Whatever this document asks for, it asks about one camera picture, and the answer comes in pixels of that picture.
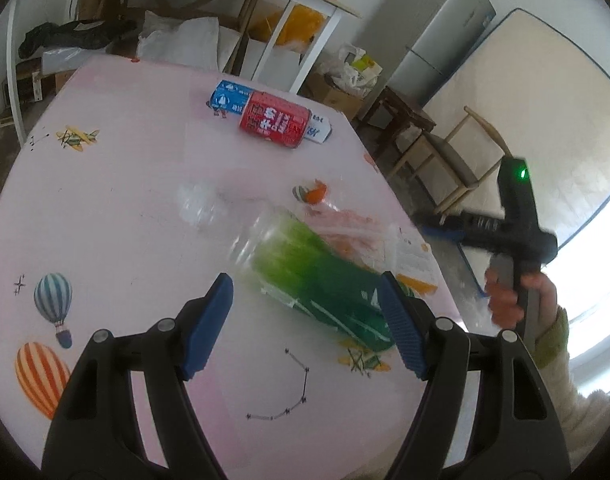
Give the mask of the person's right forearm sleeve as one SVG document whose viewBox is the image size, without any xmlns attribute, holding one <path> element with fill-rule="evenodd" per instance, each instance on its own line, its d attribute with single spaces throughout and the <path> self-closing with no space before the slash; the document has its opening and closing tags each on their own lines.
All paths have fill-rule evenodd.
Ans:
<svg viewBox="0 0 610 480">
<path fill-rule="evenodd" d="M 583 396 L 570 374 L 568 319 L 558 308 L 554 323 L 536 340 L 533 359 L 547 387 L 564 434 L 570 466 L 576 469 L 610 426 L 610 396 L 602 390 Z"/>
</svg>

